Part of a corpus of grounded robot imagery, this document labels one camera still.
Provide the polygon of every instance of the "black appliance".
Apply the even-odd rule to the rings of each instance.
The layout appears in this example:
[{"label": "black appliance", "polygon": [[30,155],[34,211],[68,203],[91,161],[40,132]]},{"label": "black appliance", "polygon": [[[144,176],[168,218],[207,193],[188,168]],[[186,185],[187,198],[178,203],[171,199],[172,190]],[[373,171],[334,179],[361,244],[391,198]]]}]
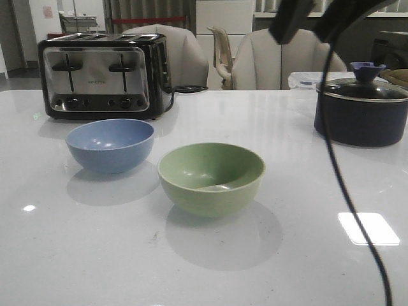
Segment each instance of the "black appliance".
[{"label": "black appliance", "polygon": [[38,45],[46,113],[55,119],[154,119],[171,107],[162,34],[72,34]]},{"label": "black appliance", "polygon": [[391,70],[408,68],[408,33],[380,32],[373,42],[370,61]]}]

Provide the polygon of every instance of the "white countertop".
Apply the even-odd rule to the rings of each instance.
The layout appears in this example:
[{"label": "white countertop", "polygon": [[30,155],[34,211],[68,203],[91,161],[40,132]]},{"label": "white countertop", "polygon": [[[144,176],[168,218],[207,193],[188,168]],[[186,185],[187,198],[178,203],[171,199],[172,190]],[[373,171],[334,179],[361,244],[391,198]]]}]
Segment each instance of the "white countertop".
[{"label": "white countertop", "polygon": [[[152,122],[146,162],[119,175],[82,169],[64,138],[85,121],[48,117],[41,91],[0,92],[0,105],[0,305],[384,305],[367,246],[339,222],[347,207],[313,128],[314,91],[178,95]],[[265,160],[248,207],[201,219],[173,206],[156,163],[196,142]],[[381,214],[400,239],[378,249],[394,305],[406,305],[408,137],[335,150],[358,211]]]}]

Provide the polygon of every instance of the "power cord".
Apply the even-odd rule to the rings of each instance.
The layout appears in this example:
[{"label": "power cord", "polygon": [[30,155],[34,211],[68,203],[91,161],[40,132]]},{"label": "power cord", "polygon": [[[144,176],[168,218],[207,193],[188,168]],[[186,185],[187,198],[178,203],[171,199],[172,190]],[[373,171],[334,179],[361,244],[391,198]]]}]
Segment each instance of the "power cord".
[{"label": "power cord", "polygon": [[194,94],[200,91],[206,91],[208,89],[207,86],[199,86],[199,85],[183,85],[183,86],[175,86],[170,89],[171,91],[171,99],[168,108],[164,112],[168,112],[174,104],[174,95],[176,92],[181,94]]},{"label": "power cord", "polygon": [[324,64],[324,70],[323,70],[323,77],[322,77],[322,81],[321,81],[321,90],[318,94],[318,105],[320,107],[320,114],[321,114],[321,123],[322,123],[322,127],[323,127],[323,131],[324,131],[324,140],[326,141],[326,146],[327,146],[327,150],[330,156],[330,161],[331,164],[333,166],[336,178],[337,178],[337,182],[339,183],[340,189],[342,191],[343,197],[346,200],[347,206],[349,208],[349,211],[352,213],[354,219],[357,222],[358,227],[360,228],[361,232],[363,233],[363,236],[365,238],[365,240],[368,243],[368,247],[371,251],[371,254],[374,257],[375,263],[377,264],[377,267],[379,269],[379,272],[381,274],[381,278],[382,278],[382,284],[384,286],[384,293],[385,293],[385,297],[386,297],[386,306],[392,306],[393,305],[393,299],[392,299],[392,293],[391,293],[391,286],[390,286],[390,280],[388,278],[388,274],[387,271],[385,269],[385,265],[380,257],[380,254],[378,253],[377,249],[375,248],[374,244],[371,241],[371,238],[369,237],[367,231],[364,228],[363,223],[361,222],[360,218],[358,217],[356,208],[353,205],[353,202],[351,200],[351,197],[347,191],[346,188],[346,184],[344,183],[344,180],[342,178],[341,172],[340,172],[340,168],[339,165],[337,163],[336,157],[335,157],[335,153],[334,153],[334,149],[333,149],[333,145],[332,145],[332,141],[330,139],[330,128],[327,125],[327,121],[326,121],[326,109],[324,108],[324,89],[326,87],[326,82],[327,82],[327,74],[330,68],[330,63],[331,63],[331,59],[333,57],[333,53],[335,50],[335,45],[337,44],[337,40],[338,40],[338,35],[335,37],[335,39],[332,40],[332,43],[330,44],[330,49],[329,49],[329,53],[327,55],[327,59],[326,62]]}]

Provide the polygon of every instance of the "plastic bowl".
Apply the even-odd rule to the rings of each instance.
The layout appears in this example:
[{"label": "plastic bowl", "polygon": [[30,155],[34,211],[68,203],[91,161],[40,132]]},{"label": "plastic bowl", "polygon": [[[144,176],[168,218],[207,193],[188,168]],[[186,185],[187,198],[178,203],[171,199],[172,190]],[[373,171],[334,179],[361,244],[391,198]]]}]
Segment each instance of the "plastic bowl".
[{"label": "plastic bowl", "polygon": [[84,168],[101,173],[128,171],[150,154],[153,127],[136,119],[91,122],[66,137],[69,151]]},{"label": "plastic bowl", "polygon": [[222,217],[254,199],[265,163],[236,145],[196,143],[169,152],[157,171],[176,206],[202,217]]}]

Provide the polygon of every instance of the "chair back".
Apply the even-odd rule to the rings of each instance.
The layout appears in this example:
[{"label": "chair back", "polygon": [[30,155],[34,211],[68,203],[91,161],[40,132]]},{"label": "chair back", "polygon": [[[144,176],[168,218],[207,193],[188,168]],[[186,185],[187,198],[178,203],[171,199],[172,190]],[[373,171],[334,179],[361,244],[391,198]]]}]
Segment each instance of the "chair back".
[{"label": "chair back", "polygon": [[180,27],[152,24],[128,29],[123,33],[165,35],[172,86],[207,86],[208,61],[191,31]]},{"label": "chair back", "polygon": [[[322,71],[328,51],[329,45],[307,30],[299,30],[291,43],[282,46],[268,29],[249,33],[234,61],[234,89],[289,89],[292,72]],[[347,71],[337,54],[333,55],[330,71]]]},{"label": "chair back", "polygon": [[231,55],[230,41],[227,32],[220,27],[208,27],[214,35],[214,60],[213,65],[218,74],[222,77],[221,87],[232,89],[231,70],[233,59]]}]

